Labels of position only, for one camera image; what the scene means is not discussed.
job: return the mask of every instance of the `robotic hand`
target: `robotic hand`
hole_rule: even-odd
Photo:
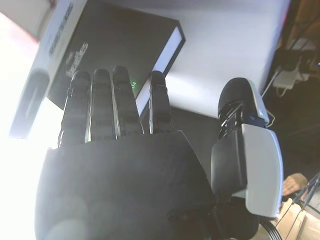
[[[244,89],[248,87],[246,79],[239,79],[247,84]],[[248,136],[257,135],[246,126],[268,130],[261,115],[247,114],[258,109],[252,106],[252,97],[241,101],[228,92],[235,82],[227,84],[219,103],[223,125],[212,149],[210,185],[186,136],[173,129],[161,72],[150,75],[150,134],[143,133],[126,68],[115,67],[112,79],[98,69],[92,81],[88,73],[76,72],[64,107],[59,148],[48,151],[39,180],[36,239],[250,239],[258,230],[257,215],[270,215],[277,207],[274,189],[282,184],[272,180],[279,177],[275,164],[265,169],[261,177],[269,178],[258,183],[269,181],[270,187],[264,191],[265,184],[258,191],[272,192],[265,197],[277,200],[267,202],[266,211],[251,210],[261,200],[251,185],[259,179],[251,168],[257,167],[260,174],[261,167],[252,163],[257,155],[247,153],[247,144],[252,143]],[[273,142],[267,134],[259,140],[268,138],[263,144],[274,149],[278,143],[271,136]],[[257,165],[263,161],[257,159]],[[232,196],[241,191],[245,201]]]

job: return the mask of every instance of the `human hand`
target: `human hand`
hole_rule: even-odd
[[[288,176],[283,181],[283,190],[282,195],[287,196],[292,194],[300,189],[303,189],[308,184],[308,180],[301,173],[294,173]]]

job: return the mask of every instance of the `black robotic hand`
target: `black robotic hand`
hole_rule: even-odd
[[[59,148],[48,151],[38,185],[37,240],[249,239],[255,234],[257,216],[244,201],[217,201],[186,136],[174,132],[161,72],[150,75],[150,95],[150,134],[144,134],[125,67],[115,67],[112,79],[104,69],[92,80],[86,72],[74,74]],[[239,224],[245,234],[235,229]]]

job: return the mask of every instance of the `black finger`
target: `black finger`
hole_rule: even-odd
[[[129,79],[128,70],[123,66],[113,69],[114,102],[117,112],[119,137],[142,134],[142,127]]]
[[[90,133],[91,141],[116,139],[112,85],[105,69],[93,74]]]
[[[90,75],[77,71],[71,80],[64,106],[58,146],[83,144],[86,141],[90,106]]]
[[[150,133],[172,133],[171,109],[165,76],[153,71],[150,77]]]

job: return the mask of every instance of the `bright light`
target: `bright light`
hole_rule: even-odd
[[[46,99],[29,139],[8,137],[37,49],[37,41],[0,13],[0,238],[6,240],[35,239],[38,180],[47,148],[57,146],[63,114]]]

